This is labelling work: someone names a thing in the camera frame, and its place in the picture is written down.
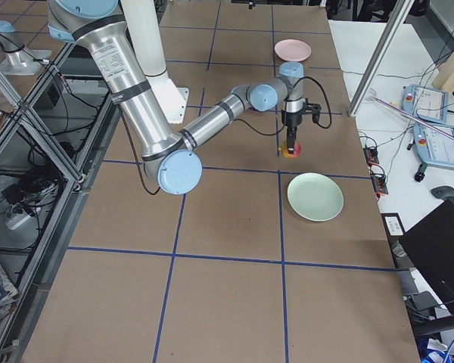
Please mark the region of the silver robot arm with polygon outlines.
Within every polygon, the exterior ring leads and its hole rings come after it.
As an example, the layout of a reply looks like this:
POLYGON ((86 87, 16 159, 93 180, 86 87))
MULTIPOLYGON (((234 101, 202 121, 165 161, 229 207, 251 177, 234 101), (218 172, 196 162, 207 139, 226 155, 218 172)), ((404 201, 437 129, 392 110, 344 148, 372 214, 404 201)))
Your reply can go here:
POLYGON ((185 194, 200 181, 202 163, 195 150, 229 126, 245 110, 266 111, 282 102, 288 156, 300 152, 303 65, 286 62, 268 82, 239 85, 231 94, 183 129, 174 131, 168 107, 184 98, 168 77, 152 1, 49 1, 53 38, 86 48, 107 83, 112 100, 142 144, 143 173, 170 194, 185 194))
POLYGON ((28 48, 14 26, 6 20, 0 20, 0 48, 5 53, 5 59, 0 63, 0 70, 5 75, 36 75, 51 57, 51 50, 28 48))

